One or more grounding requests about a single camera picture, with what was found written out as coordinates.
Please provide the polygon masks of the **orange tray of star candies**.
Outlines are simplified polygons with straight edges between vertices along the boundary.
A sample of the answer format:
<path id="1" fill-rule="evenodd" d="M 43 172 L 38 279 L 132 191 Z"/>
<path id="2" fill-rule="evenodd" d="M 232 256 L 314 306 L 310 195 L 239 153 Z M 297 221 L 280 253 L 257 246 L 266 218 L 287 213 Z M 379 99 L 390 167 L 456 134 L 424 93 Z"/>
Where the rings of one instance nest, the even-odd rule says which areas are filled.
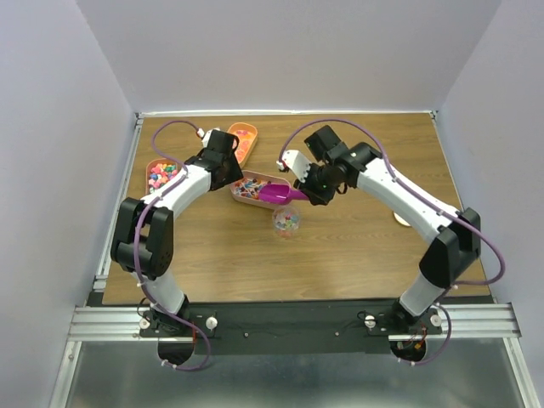
<path id="1" fill-rule="evenodd" d="M 228 133 L 234 134 L 239 139 L 235 157 L 240 167 L 244 167 L 257 143 L 258 130 L 249 123 L 236 122 L 229 127 Z"/>

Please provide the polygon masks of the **pink tray of lollipops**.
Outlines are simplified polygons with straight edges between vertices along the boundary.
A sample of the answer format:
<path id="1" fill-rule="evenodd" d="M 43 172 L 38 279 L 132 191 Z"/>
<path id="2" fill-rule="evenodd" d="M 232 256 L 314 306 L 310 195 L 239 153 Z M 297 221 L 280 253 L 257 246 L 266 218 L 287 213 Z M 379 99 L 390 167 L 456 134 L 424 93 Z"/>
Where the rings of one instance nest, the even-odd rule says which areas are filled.
<path id="1" fill-rule="evenodd" d="M 276 209 L 277 205 L 262 201 L 260 199 L 261 189 L 268 184 L 291 185 L 284 178 L 278 178 L 268 174 L 258 173 L 250 170 L 242 171 L 243 177 L 229 185 L 230 193 L 235 201 L 262 207 L 267 209 Z"/>

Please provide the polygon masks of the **magenta plastic scoop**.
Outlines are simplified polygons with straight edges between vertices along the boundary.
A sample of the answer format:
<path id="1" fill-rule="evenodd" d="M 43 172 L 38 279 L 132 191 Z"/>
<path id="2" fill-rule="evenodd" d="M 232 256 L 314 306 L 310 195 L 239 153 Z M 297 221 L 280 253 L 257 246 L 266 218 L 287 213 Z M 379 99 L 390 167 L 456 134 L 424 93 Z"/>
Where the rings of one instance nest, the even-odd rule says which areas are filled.
<path id="1" fill-rule="evenodd" d="M 258 199 L 270 204 L 287 205 L 292 201 L 308 201 L 309 198 L 300 190 L 288 184 L 266 184 L 258 193 Z"/>

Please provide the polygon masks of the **clear plastic cup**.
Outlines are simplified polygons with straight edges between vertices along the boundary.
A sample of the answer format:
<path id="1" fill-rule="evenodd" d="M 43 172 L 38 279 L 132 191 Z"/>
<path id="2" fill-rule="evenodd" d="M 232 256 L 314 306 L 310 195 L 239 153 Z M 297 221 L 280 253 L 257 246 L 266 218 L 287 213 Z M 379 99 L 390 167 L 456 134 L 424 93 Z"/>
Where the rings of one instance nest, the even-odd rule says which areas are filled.
<path id="1" fill-rule="evenodd" d="M 275 233 L 282 238 L 293 237 L 300 227 L 300 213 L 294 206 L 280 206 L 272 213 Z"/>

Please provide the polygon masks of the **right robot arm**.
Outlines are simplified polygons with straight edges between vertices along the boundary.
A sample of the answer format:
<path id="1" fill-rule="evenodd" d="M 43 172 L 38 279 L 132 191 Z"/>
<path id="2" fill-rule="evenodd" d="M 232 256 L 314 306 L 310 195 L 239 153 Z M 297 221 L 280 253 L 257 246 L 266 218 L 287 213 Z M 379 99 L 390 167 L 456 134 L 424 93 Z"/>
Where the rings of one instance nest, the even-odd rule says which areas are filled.
<path id="1" fill-rule="evenodd" d="M 385 153 L 369 144 L 348 147 L 328 125 L 304 143 L 311 159 L 284 149 L 277 164 L 296 175 L 295 188 L 312 205 L 325 206 L 349 188 L 362 190 L 400 215 L 429 244 L 416 279 L 380 318 L 392 332 L 412 332 L 433 302 L 479 258 L 480 216 L 472 209 L 459 212 L 445 205 L 396 172 Z"/>

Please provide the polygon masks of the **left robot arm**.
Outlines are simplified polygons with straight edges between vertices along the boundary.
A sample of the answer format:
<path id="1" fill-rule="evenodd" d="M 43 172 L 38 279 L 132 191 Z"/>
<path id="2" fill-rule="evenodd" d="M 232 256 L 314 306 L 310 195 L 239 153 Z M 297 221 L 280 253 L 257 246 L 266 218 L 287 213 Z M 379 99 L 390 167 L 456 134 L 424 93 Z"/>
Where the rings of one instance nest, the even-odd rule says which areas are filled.
<path id="1" fill-rule="evenodd" d="M 159 325 L 171 336 L 196 330 L 185 312 L 188 298 L 169 270 L 174 254 L 176 218 L 200 196 L 242 178 L 235 152 L 238 136 L 213 129 L 201 136 L 202 149 L 178 164 L 179 172 L 141 199 L 119 206 L 110 258 L 137 280 L 158 313 Z"/>

